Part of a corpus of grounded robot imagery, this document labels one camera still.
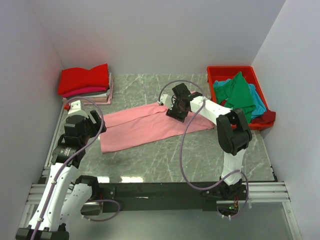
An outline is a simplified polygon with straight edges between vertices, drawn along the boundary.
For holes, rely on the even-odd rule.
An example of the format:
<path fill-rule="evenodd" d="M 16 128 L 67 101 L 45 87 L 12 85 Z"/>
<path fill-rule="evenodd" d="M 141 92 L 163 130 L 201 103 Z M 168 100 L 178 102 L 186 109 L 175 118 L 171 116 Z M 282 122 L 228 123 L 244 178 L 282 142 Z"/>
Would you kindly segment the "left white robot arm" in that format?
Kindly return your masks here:
<path fill-rule="evenodd" d="M 68 110 L 64 133 L 52 152 L 50 171 L 38 207 L 27 227 L 19 228 L 17 240 L 68 240 L 68 225 L 87 201 L 100 195 L 98 179 L 80 176 L 67 196 L 81 160 L 101 133 L 106 131 L 100 109 L 87 114 L 80 107 Z"/>

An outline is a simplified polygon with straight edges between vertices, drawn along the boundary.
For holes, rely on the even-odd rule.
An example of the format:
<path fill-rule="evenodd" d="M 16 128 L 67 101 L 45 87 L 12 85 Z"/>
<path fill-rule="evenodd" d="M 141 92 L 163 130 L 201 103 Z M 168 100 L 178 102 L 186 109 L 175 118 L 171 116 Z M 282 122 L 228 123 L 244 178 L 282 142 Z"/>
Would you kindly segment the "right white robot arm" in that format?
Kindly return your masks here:
<path fill-rule="evenodd" d="M 245 114 L 240 108 L 231 109 L 221 106 L 204 95 L 204 91 L 190 92 L 185 80 L 177 80 L 172 88 L 173 96 L 161 92 L 158 104 L 167 107 L 166 115 L 184 122 L 189 113 L 193 116 L 187 125 L 191 125 L 197 116 L 211 121 L 217 130 L 220 148 L 223 150 L 223 170 L 220 180 L 209 187 L 199 187 L 199 191 L 218 189 L 222 198 L 230 200 L 241 191 L 245 178 L 243 158 L 252 140 L 252 133 Z"/>

